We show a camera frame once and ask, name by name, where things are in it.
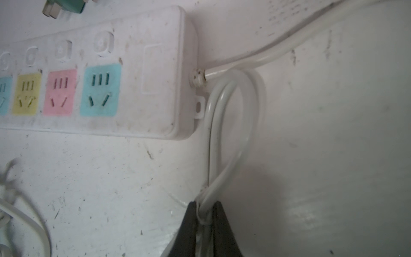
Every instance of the white power cable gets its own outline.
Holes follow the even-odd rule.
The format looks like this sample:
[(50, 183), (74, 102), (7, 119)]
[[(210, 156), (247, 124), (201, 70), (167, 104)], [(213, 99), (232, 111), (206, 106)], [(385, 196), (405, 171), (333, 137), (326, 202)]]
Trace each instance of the white power cable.
[[(236, 87), (241, 90), (243, 102), (240, 147), (220, 173), (219, 155), (222, 118), (228, 100)], [(206, 218), (207, 213), (217, 201), (222, 189), (244, 162), (249, 150), (258, 118), (256, 90), (249, 77), (240, 70), (231, 69), (227, 71), (211, 92), (205, 113), (205, 129), (202, 143), (205, 148), (205, 156), (203, 158), (202, 170), (203, 177), (205, 177), (204, 184), (208, 184), (208, 187), (196, 199), (199, 205), (198, 217), (200, 220)]]
[(40, 227), (34, 220), (24, 214), (21, 210), (17, 209), (13, 205), (9, 204), (5, 200), (0, 198), (0, 209), (13, 217), (15, 220), (26, 224), (40, 239), (43, 245), (43, 254), (44, 257), (50, 257), (50, 241), (44, 229)]
[[(345, 0), (297, 33), (268, 50), (206, 71), (196, 69), (192, 73), (193, 75), (190, 75), (190, 84), (195, 87), (205, 86), (210, 79), (221, 76), (211, 92), (204, 117), (204, 136), (202, 141), (204, 156), (201, 163), (203, 188), (196, 198), (198, 206), (197, 216), (203, 226), (209, 226), (209, 213), (212, 206), (239, 166), (244, 162), (258, 118), (257, 96), (254, 85), (248, 76), (240, 70), (256, 68), (270, 63), (330, 25), (342, 20), (356, 9), (380, 1), (382, 0)], [(222, 119), (228, 100), (236, 87), (240, 88), (243, 100), (240, 147), (220, 173), (219, 156)], [(209, 253), (207, 246), (212, 244), (211, 233), (210, 229), (203, 229), (200, 257), (205, 257)], [(161, 256), (167, 257), (172, 246), (173, 240)]]
[(304, 43), (310, 37), (320, 33), (332, 24), (344, 19), (355, 10), (364, 6), (381, 2), (382, 0), (344, 0), (322, 16), (318, 17), (295, 34), (281, 41), (279, 44), (256, 55), (205, 70), (205, 80), (216, 78), (231, 68), (256, 68), (270, 63), (292, 49)]

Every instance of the power cord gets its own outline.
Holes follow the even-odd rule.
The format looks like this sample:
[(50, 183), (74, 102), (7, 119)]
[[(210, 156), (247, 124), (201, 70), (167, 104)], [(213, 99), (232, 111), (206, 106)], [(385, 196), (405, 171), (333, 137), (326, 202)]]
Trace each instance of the power cord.
[[(323, 31), (330, 25), (344, 19), (353, 11), (380, 1), (381, 0), (344, 0), (324, 15), (268, 50), (212, 69), (196, 69), (190, 74), (190, 85), (196, 88), (205, 87), (209, 80), (219, 77), (208, 100), (204, 118), (204, 137), (202, 143), (205, 151), (201, 163), (203, 187), (196, 197), (198, 206), (197, 218), (201, 226), (199, 229), (201, 234), (197, 241), (196, 256), (206, 257), (213, 255), (210, 211), (222, 190), (235, 174), (235, 171), (237, 171), (239, 166), (244, 162), (258, 117), (257, 97), (254, 85), (241, 70), (256, 68), (270, 63), (298, 47), (307, 39)], [(220, 172), (219, 156), (222, 119), (228, 100), (237, 86), (241, 90), (243, 99), (241, 143), (237, 153)], [(169, 255), (174, 240), (175, 236), (167, 245), (161, 257), (167, 257)]]
[[(13, 188), (12, 183), (8, 183), (7, 182), (7, 176), (8, 173), (11, 169), (11, 167), (16, 163), (16, 160), (12, 160), (11, 162), (9, 162), (6, 166), (6, 169), (4, 171), (4, 173), (2, 174), (1, 178), (0, 178), (0, 185), (5, 187), (5, 193), (7, 192), (7, 190), (10, 190), (12, 192), (13, 195), (13, 199), (15, 199), (15, 195), (20, 195), (23, 199), (23, 201), (28, 204), (28, 206), (31, 206), (30, 202), (27, 200), (26, 197), (24, 197), (24, 195), (22, 195), (21, 192), (18, 192), (17, 190), (15, 190)], [(21, 210), (17, 209), (16, 207), (14, 207), (13, 205), (11, 205), (10, 203), (8, 203), (6, 200), (0, 198), (0, 213), (2, 214), (2, 217), (0, 218), (0, 228), (4, 227), (5, 225), (8, 224), (8, 222), (13, 218), (16, 221), (18, 221), (19, 223), (22, 223), (24, 225), (27, 225), (27, 227), (34, 232), (34, 234), (39, 238), (41, 244), (42, 244), (42, 249), (43, 249), (43, 253), (42, 256), (43, 257), (50, 257), (51, 255), (51, 249), (50, 249), (50, 241), (48, 238), (48, 235), (46, 233), (46, 231), (40, 226), (38, 225), (33, 219), (31, 219), (30, 217), (28, 217), (26, 214), (24, 214)], [(0, 244), (0, 257), (14, 257), (12, 254), (11, 249), (3, 244)]]

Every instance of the power strip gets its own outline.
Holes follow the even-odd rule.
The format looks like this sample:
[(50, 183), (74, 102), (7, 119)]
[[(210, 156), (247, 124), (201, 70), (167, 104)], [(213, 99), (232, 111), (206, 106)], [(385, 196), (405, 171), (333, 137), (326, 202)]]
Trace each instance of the power strip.
[(177, 6), (1, 46), (0, 128), (187, 138), (197, 51)]

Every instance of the scuff mark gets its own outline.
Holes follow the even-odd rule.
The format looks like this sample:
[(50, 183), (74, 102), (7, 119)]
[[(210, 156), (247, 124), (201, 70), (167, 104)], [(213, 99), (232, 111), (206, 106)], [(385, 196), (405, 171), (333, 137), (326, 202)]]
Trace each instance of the scuff mark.
[(294, 49), (291, 50), (291, 60), (293, 60), (293, 65), (295, 66), (297, 63), (297, 56), (296, 56), (296, 51)]
[(61, 204), (61, 205), (63, 205), (63, 204), (64, 204), (64, 206), (67, 206), (67, 205), (66, 205), (66, 199), (65, 199), (65, 197), (64, 197), (64, 196), (59, 197), (59, 198), (58, 198), (58, 201), (60, 202), (60, 204)]
[(80, 59), (81, 59), (81, 60), (84, 59), (84, 50), (83, 50), (83, 49), (81, 49), (81, 50), (79, 51), (79, 56), (80, 56)]
[(188, 204), (180, 199), (178, 199), (175, 195), (171, 194), (170, 192), (168, 192), (164, 187), (161, 186), (161, 188), (164, 190), (164, 192), (166, 192), (166, 194), (174, 201), (176, 202), (178, 205), (180, 205), (181, 207), (183, 207), (184, 209), (187, 208)]
[(331, 48), (331, 43), (332, 43), (332, 30), (328, 31), (328, 42), (327, 42), (327, 48), (324, 51), (326, 54), (326, 59), (328, 60), (330, 58), (331, 52), (330, 52), (330, 48)]
[(149, 150), (147, 150), (147, 154), (148, 154), (148, 156), (150, 157), (150, 159), (154, 160), (154, 157), (151, 155), (151, 153), (150, 153)]
[(60, 209), (58, 209), (57, 214), (55, 215), (54, 219), (57, 218), (58, 213), (60, 212)]
[(291, 142), (288, 142), (288, 144), (290, 145), (290, 147), (292, 147), (292, 148), (297, 148), (298, 147), (298, 145), (297, 144), (294, 144), (294, 143), (291, 143)]

